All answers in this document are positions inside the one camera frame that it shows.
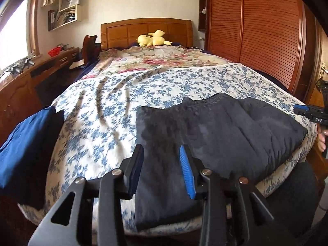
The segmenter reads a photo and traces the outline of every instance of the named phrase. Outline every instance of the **window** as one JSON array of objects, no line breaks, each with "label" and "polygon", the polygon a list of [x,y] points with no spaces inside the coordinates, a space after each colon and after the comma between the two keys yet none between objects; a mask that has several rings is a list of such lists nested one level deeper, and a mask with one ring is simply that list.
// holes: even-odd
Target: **window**
[{"label": "window", "polygon": [[0,32],[0,70],[28,55],[26,14],[27,0],[24,0]]}]

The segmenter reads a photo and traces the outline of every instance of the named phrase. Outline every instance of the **louvered closet door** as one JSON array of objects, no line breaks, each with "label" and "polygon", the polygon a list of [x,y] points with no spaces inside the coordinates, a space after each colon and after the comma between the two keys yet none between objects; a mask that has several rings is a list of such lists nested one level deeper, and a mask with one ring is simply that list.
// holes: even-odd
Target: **louvered closet door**
[{"label": "louvered closet door", "polygon": [[240,54],[241,6],[242,0],[210,0],[207,49],[233,62]]},{"label": "louvered closet door", "polygon": [[244,0],[240,62],[289,87],[297,59],[299,18],[297,0]]}]

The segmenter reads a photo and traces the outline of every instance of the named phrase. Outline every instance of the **wardrobe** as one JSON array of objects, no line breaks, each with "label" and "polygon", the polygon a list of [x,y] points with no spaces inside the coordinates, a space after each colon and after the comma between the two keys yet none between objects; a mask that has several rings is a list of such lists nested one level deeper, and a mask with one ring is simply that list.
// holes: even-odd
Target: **wardrobe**
[{"label": "wardrobe", "polygon": [[302,0],[207,0],[206,20],[207,50],[264,71],[305,99],[316,27]]}]

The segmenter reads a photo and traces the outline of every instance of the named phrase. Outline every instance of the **bed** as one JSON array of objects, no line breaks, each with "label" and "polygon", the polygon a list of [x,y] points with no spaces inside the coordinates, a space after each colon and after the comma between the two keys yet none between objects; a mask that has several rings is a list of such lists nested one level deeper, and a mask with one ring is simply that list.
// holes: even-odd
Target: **bed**
[{"label": "bed", "polygon": [[[165,31],[166,40],[181,45],[129,47],[140,34],[157,29]],[[95,38],[87,36],[83,55],[86,63],[92,63],[94,43]],[[317,129],[315,124],[293,113],[293,105],[301,103],[298,99],[240,63],[231,63],[191,47],[189,20],[130,19],[101,25],[103,51],[99,54],[100,61],[53,102],[57,111],[64,110],[65,122],[48,169],[44,208],[37,211],[20,205],[27,219],[39,224],[76,177],[101,177],[131,156],[135,147],[138,107],[167,108],[179,104],[185,96],[193,100],[215,93],[226,93],[237,99],[253,97],[279,108],[307,128],[308,134],[301,146],[273,174],[257,184],[264,196],[276,190],[294,166],[305,160]],[[134,198],[122,201],[121,205],[127,234],[163,236],[201,227],[201,217],[198,217],[137,232]],[[96,201],[94,232],[97,230],[97,213]]]}]

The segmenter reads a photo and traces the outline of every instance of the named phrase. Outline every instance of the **headboard panel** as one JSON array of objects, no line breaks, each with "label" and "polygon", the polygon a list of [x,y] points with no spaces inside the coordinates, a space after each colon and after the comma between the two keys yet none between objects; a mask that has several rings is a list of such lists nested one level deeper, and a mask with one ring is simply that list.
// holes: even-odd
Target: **headboard panel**
[{"label": "headboard panel", "polygon": [[165,40],[180,42],[185,47],[192,47],[194,36],[190,20],[174,18],[138,18],[101,24],[101,49],[128,47],[141,34],[165,32]]}]

